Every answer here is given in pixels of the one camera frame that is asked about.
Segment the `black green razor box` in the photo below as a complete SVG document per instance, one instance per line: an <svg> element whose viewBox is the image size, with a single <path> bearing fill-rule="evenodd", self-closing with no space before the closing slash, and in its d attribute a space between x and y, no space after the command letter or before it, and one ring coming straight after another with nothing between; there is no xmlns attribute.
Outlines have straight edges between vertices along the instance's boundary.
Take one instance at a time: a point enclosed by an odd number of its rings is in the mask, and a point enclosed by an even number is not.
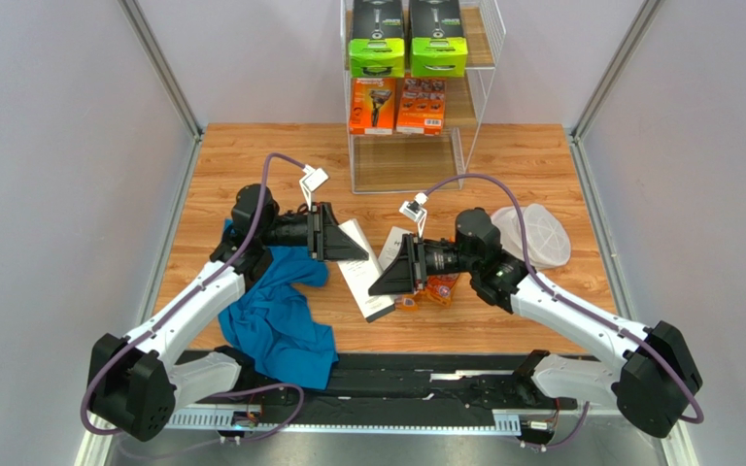
<svg viewBox="0 0 746 466"><path fill-rule="evenodd" d="M410 72L416 78L462 78L469 54L458 0L409 2Z"/></svg>
<svg viewBox="0 0 746 466"><path fill-rule="evenodd" d="M406 68L404 12L401 1L352 3L348 42L353 78L403 78Z"/></svg>

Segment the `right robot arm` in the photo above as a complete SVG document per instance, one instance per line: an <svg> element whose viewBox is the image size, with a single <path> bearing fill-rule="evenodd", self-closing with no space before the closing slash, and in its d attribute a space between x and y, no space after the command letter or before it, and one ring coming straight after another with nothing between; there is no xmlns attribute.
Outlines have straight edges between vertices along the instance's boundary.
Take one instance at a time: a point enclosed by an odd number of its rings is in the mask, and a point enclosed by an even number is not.
<svg viewBox="0 0 746 466"><path fill-rule="evenodd" d="M522 366L549 398L614 406L634 427L665 438L685 419L703 385L694 358L674 325L647 326L601 310L557 286L506 251L481 208L461 212L449 240L403 236L396 259L373 282L371 295L414 293L430 277L467 273L486 304L545 325L582 347L589 360L533 351Z"/></svg>

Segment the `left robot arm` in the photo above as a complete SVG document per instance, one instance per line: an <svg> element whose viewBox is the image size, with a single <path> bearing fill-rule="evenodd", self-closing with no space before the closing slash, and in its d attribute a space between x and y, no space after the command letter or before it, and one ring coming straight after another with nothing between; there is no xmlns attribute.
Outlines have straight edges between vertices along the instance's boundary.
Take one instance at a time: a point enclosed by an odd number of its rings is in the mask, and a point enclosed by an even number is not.
<svg viewBox="0 0 746 466"><path fill-rule="evenodd" d="M368 251L344 232L328 202L281 213L260 183L236 195L231 222L196 278L168 306L123 336L93 345L80 416L98 435L125 433L146 442L172 415L235 388L246 362L235 349L180 358L218 314L251 291L276 264L274 247L302 247L320 262L366 260Z"/></svg>

